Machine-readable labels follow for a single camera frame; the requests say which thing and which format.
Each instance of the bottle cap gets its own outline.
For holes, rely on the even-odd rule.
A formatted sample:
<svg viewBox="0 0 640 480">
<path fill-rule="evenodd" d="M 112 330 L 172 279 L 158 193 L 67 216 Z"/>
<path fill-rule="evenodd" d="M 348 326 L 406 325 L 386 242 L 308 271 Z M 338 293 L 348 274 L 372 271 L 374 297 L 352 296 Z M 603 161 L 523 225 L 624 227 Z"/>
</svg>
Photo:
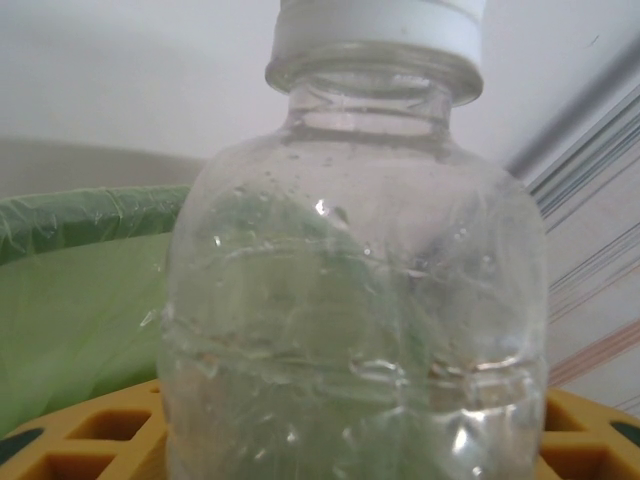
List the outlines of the bottle cap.
<svg viewBox="0 0 640 480">
<path fill-rule="evenodd" d="M 392 44 L 426 49 L 466 63 L 480 77 L 481 23 L 486 0 L 281 0 L 267 80 L 278 79 L 282 65 L 301 61 L 312 51 L 363 44 Z"/>
</svg>

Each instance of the bottle neck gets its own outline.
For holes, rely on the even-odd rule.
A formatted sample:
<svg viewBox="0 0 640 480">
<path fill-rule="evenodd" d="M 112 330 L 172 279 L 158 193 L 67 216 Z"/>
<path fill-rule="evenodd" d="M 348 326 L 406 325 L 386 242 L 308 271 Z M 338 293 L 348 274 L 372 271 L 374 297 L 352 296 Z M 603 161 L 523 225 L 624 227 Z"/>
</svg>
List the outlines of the bottle neck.
<svg viewBox="0 0 640 480">
<path fill-rule="evenodd" d="M 290 92 L 288 128 L 404 137 L 448 136 L 452 94 L 435 80 L 389 72 L 313 73 Z"/>
</svg>

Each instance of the water bottle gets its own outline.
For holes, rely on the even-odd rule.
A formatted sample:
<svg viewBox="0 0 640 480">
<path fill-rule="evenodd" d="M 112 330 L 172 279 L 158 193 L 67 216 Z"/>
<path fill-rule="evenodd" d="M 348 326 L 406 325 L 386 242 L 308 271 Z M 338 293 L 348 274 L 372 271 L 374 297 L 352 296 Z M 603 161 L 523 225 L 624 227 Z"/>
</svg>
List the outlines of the water bottle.
<svg viewBox="0 0 640 480">
<path fill-rule="evenodd" d="M 288 116 L 209 163 L 170 247 L 171 480 L 533 478 L 543 224 L 449 133 L 483 8 L 282 0 Z"/>
</svg>

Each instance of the yellow plastic crate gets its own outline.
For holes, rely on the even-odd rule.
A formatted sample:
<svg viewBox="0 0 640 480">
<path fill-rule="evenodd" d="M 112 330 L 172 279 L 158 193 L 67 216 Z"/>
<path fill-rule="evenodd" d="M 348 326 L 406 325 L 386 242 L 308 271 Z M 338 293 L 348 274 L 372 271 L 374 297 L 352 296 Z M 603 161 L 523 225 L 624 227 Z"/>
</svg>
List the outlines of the yellow plastic crate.
<svg viewBox="0 0 640 480">
<path fill-rule="evenodd" d="M 23 425 L 0 442 L 0 479 L 166 479 L 159 391 L 143 383 Z M 537 480 L 640 480 L 640 421 L 551 390 Z"/>
</svg>

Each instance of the green container rim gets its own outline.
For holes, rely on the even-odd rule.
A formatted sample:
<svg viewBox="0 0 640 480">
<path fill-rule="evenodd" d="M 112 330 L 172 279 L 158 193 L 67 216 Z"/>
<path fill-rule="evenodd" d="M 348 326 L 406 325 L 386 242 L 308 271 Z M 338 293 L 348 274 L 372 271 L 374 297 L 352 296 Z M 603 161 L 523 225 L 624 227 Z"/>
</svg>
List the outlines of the green container rim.
<svg viewBox="0 0 640 480">
<path fill-rule="evenodd" d="M 168 233 L 188 186 L 74 190 L 0 200 L 0 266 L 70 247 Z"/>
</svg>

